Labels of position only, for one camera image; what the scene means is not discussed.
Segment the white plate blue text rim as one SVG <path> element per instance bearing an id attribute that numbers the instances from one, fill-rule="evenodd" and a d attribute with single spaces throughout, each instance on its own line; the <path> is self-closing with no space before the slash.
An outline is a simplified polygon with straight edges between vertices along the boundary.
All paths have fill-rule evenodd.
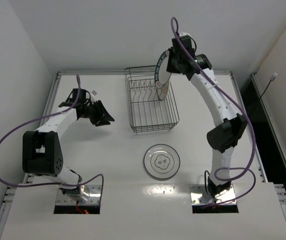
<path id="1" fill-rule="evenodd" d="M 169 50 L 164 51 L 159 57 L 155 67 L 154 80 L 158 89 L 164 88 L 171 77 L 171 73 L 167 71 L 169 55 Z"/>

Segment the small white green-rimmed plate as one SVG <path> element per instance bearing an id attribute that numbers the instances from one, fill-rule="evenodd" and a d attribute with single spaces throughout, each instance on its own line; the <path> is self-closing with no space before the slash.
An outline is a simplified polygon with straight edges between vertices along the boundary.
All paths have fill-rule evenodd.
<path id="1" fill-rule="evenodd" d="M 155 144 L 144 154 L 143 167 L 155 180 L 166 181 L 173 178 L 180 166 L 181 160 L 178 152 L 167 144 Z"/>

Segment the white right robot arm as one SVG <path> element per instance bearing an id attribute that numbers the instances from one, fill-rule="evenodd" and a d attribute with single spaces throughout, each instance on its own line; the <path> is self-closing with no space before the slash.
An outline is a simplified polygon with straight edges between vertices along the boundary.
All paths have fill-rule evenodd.
<path id="1" fill-rule="evenodd" d="M 212 148 L 212 166 L 207 192 L 215 197 L 231 186 L 230 164 L 234 148 L 246 128 L 246 118 L 218 90 L 212 65 L 204 54 L 195 55 L 192 38 L 183 33 L 172 39 L 167 71 L 185 75 L 202 96 L 214 122 L 207 135 Z"/>

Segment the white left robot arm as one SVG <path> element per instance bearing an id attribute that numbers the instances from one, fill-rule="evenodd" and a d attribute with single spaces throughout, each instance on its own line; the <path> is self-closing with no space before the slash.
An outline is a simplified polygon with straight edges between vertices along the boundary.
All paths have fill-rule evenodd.
<path id="1" fill-rule="evenodd" d="M 44 177 L 58 183 L 62 194 L 78 203 L 89 199 L 89 188 L 82 177 L 64 164 L 60 138 L 71 124 L 79 119 L 89 119 L 96 127 L 110 125 L 114 118 L 100 100 L 85 89 L 72 89 L 67 99 L 35 131 L 23 135 L 22 168 L 25 173 Z"/>

